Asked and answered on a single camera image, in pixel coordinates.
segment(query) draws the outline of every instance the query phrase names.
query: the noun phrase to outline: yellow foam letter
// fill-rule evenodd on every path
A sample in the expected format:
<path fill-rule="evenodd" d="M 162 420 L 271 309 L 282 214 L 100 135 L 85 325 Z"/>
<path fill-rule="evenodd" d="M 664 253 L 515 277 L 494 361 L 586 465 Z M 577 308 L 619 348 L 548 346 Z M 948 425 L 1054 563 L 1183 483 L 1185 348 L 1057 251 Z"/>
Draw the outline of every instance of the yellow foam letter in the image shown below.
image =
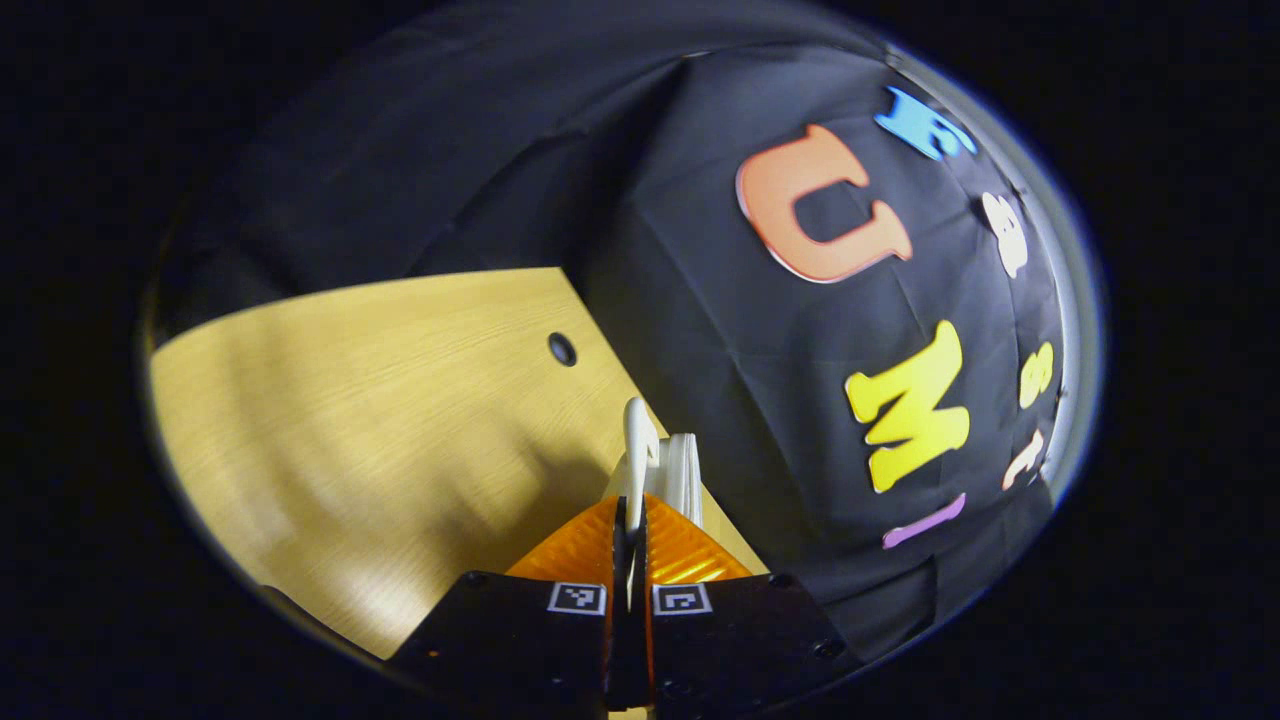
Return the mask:
<path fill-rule="evenodd" d="M 845 393 L 859 423 L 872 423 L 890 401 L 897 402 L 867 433 L 870 445 L 902 442 L 872 454 L 872 487 L 884 492 L 908 473 L 919 469 L 969 439 L 969 411 L 964 407 L 936 410 L 938 401 L 960 374 L 963 356 L 955 327 L 942 320 L 933 342 L 888 370 L 868 378 L 854 373 Z"/>

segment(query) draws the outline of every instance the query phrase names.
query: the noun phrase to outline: blue foam letter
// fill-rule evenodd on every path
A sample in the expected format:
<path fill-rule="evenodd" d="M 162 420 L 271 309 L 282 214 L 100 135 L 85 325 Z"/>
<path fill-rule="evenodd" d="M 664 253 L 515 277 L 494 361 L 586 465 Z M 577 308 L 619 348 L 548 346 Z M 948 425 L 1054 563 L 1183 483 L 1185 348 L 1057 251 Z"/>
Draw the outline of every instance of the blue foam letter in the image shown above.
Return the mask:
<path fill-rule="evenodd" d="M 942 154 L 933 146 L 934 140 L 938 141 L 942 152 L 951 156 L 960 152 L 961 143 L 969 149 L 969 152 L 978 154 L 978 146 L 955 123 L 896 87 L 886 90 L 895 95 L 893 110 L 888 115 L 876 115 L 876 123 L 879 127 L 901 137 L 908 145 L 934 160 L 942 159 Z"/>

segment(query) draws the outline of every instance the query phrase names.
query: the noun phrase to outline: yellow letter m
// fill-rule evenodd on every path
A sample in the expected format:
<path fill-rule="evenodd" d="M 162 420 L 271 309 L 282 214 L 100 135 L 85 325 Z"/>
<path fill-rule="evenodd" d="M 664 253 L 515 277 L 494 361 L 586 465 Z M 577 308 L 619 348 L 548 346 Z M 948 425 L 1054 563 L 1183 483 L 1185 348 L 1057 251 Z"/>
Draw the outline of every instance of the yellow letter m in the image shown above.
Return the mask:
<path fill-rule="evenodd" d="M 868 445 L 901 442 L 872 454 L 876 492 L 890 489 L 913 470 L 948 450 L 960 448 L 969 439 L 968 410 L 936 410 L 960 374 L 961 361 L 960 336 L 951 323 L 942 320 L 933 342 L 924 350 L 874 378 L 854 373 L 845 382 L 845 393 L 859 423 L 873 423 L 886 404 L 899 398 L 867 433 Z"/>

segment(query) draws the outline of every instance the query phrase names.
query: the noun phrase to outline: black cloth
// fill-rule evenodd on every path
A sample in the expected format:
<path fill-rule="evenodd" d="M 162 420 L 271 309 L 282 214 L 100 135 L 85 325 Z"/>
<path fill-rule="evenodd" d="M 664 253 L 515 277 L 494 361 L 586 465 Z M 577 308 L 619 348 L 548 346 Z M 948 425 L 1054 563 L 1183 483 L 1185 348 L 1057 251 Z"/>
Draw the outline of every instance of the black cloth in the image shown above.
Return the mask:
<path fill-rule="evenodd" d="M 744 537 L 874 659 L 968 603 L 1047 520 L 1044 483 L 1000 479 L 1053 429 L 1061 354 L 1029 410 L 1020 368 L 1062 346 L 1036 228 L 1019 210 L 1029 261 L 1011 282 L 982 214 L 983 192 L 1018 206 L 1007 178 L 980 147 L 936 161 L 878 127 L 887 85 L 947 115 L 881 41 L 812 6 L 454 4 L 337 68 L 234 159 L 174 240 L 159 338 L 337 287 L 561 265 L 664 425 L 696 433 Z M 769 255 L 735 177 L 809 123 L 856 150 L 876 195 L 814 193 L 801 224 L 835 237 L 884 200 L 910 261 L 815 284 Z M 964 366 L 938 406 L 969 410 L 968 441 L 874 493 L 844 383 L 919 352 L 942 319 Z M 957 519 L 881 546 L 961 492 Z"/>

